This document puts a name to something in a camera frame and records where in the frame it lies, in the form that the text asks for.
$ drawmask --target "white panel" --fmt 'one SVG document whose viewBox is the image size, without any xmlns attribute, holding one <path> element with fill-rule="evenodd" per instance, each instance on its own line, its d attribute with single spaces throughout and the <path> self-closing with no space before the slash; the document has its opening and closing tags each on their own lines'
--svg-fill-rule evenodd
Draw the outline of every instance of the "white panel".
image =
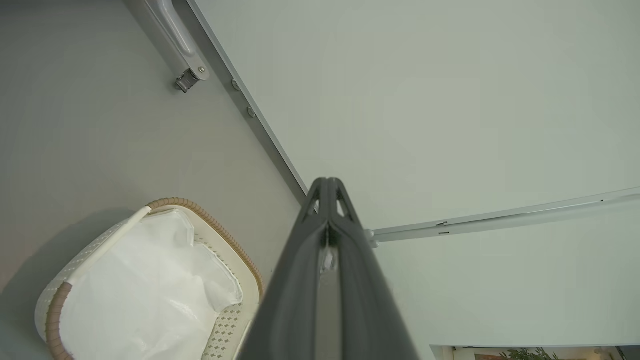
<svg viewBox="0 0 640 360">
<path fill-rule="evenodd" d="M 421 356 L 430 345 L 537 347 L 640 340 L 640 208 L 382 243 L 376 255 Z"/>
<path fill-rule="evenodd" d="M 370 228 L 640 185 L 638 1 L 194 2 Z"/>
</svg>

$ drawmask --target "white cloth liner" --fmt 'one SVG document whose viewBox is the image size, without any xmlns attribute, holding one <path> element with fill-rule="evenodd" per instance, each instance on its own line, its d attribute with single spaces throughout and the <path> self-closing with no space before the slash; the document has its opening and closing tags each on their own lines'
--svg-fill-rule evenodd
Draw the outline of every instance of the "white cloth liner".
<svg viewBox="0 0 640 360">
<path fill-rule="evenodd" d="M 74 285 L 60 334 L 75 359 L 200 359 L 242 301 L 231 271 L 179 210 L 144 218 Z"/>
</svg>

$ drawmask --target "white plastic basket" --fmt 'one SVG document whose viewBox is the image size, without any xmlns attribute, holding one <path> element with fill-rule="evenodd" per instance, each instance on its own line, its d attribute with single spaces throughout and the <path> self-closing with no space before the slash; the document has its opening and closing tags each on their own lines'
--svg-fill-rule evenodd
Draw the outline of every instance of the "white plastic basket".
<svg viewBox="0 0 640 360">
<path fill-rule="evenodd" d="M 47 286 L 38 299 L 35 311 L 36 328 L 56 360 L 73 360 L 60 338 L 60 314 L 74 282 L 134 224 L 147 215 L 169 209 L 180 209 L 195 228 L 195 241 L 207 245 L 237 277 L 243 290 L 241 304 L 233 305 L 216 320 L 202 359 L 235 358 L 244 334 L 255 316 L 262 297 L 262 278 L 240 245 L 204 209 L 194 202 L 172 197 L 151 202 L 131 218 L 114 225 L 85 247 Z"/>
</svg>

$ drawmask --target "gray surface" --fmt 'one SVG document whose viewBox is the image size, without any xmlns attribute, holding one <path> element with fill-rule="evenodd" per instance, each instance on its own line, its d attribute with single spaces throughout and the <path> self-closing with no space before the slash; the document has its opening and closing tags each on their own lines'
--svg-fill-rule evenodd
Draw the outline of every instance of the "gray surface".
<svg viewBox="0 0 640 360">
<path fill-rule="evenodd" d="M 35 302 L 149 201 L 214 215 L 268 281 L 299 205 L 212 76 L 188 94 L 121 2 L 0 4 L 0 358 L 47 359 Z"/>
</svg>

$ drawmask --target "bolt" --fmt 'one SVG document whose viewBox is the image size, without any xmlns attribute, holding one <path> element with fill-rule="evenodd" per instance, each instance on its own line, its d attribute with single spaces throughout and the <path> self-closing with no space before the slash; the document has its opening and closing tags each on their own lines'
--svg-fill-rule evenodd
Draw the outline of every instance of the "bolt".
<svg viewBox="0 0 640 360">
<path fill-rule="evenodd" d="M 231 86 L 233 86 L 233 87 L 234 87 L 234 89 L 236 89 L 236 90 L 240 91 L 240 85 L 238 85 L 238 82 L 236 81 L 236 79 L 233 79 L 233 80 L 231 81 Z"/>
</svg>

